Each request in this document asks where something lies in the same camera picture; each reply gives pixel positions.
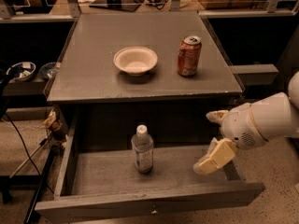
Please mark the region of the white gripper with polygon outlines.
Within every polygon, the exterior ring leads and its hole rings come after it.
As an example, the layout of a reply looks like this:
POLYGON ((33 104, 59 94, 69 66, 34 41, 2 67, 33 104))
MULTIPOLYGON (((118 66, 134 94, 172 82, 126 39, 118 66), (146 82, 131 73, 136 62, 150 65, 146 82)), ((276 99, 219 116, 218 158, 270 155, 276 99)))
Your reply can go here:
POLYGON ((211 140, 207 153, 193 165, 193 170, 199 175, 209 175, 220 170, 236 156, 237 148, 251 149, 268 143, 255 122, 250 103, 230 111, 210 111, 206 118, 219 124, 221 134, 226 138, 211 140))

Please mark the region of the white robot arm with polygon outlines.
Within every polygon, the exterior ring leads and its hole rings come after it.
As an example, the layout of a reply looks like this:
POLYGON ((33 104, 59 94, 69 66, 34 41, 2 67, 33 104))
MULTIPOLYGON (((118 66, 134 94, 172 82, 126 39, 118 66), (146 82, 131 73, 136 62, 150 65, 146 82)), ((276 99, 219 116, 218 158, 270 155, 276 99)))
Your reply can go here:
POLYGON ((299 72, 290 80, 288 93, 280 92, 231 110, 211 111, 206 118, 220 125, 222 139, 213 138, 205 156, 193 165, 200 175, 212 174, 239 149, 262 147, 277 136, 299 137, 299 72))

